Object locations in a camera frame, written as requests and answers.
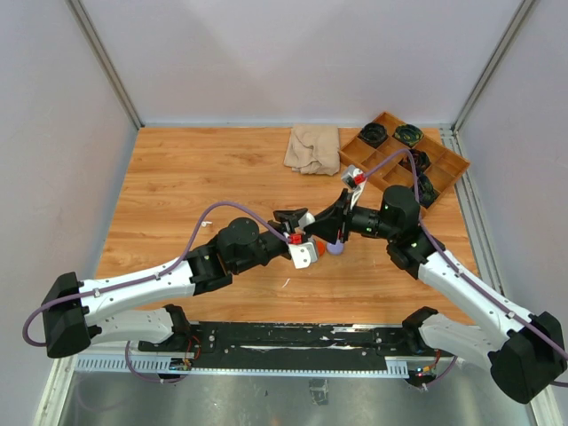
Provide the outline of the purple round case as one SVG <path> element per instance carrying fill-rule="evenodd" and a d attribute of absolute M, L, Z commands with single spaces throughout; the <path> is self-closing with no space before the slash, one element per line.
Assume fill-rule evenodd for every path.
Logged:
<path fill-rule="evenodd" d="M 340 256 L 344 252 L 344 244 L 340 241 L 326 244 L 327 252 L 332 256 Z"/>

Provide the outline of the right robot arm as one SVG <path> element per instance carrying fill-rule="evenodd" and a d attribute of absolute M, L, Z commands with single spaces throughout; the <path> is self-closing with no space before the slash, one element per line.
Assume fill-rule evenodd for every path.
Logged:
<path fill-rule="evenodd" d="M 466 326 L 423 307 L 403 323 L 408 352 L 449 352 L 488 371 L 507 396 L 522 404 L 558 383 L 567 369 L 567 352 L 553 315 L 536 315 L 515 304 L 460 264 L 422 224 L 410 188 L 388 187 L 379 209 L 358 206 L 357 196 L 343 190 L 327 209 L 305 215 L 302 229 L 330 243 L 344 241 L 350 233 L 386 240 L 392 263 L 445 295 L 474 322 Z"/>

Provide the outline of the orange round case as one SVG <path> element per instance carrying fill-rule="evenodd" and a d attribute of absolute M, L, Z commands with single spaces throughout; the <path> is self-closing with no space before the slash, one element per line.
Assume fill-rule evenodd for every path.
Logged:
<path fill-rule="evenodd" d="M 326 244 L 322 241 L 316 241 L 316 246 L 319 256 L 323 256 L 326 253 Z"/>

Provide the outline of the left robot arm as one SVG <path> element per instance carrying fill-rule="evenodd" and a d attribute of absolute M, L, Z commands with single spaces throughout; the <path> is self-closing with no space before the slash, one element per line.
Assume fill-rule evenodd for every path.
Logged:
<path fill-rule="evenodd" d="M 307 209 L 277 210 L 269 222 L 247 214 L 208 243 L 189 243 L 181 256 L 152 268 L 103 280 L 79 280 L 75 272 L 60 275 L 41 306 L 48 357 L 61 359 L 93 344 L 128 340 L 184 349 L 190 329 L 180 310 L 164 307 L 144 314 L 139 306 L 216 291 L 277 257 L 305 268 L 318 258 L 313 238 L 304 232 L 313 221 Z"/>

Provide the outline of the white round case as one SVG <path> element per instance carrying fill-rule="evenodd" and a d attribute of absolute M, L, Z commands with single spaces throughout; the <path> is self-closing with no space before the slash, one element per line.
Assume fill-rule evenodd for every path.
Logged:
<path fill-rule="evenodd" d="M 301 229 L 304 229 L 306 226 L 311 225 L 315 222 L 315 217 L 312 213 L 306 212 L 302 215 L 302 217 L 298 220 L 298 225 Z"/>

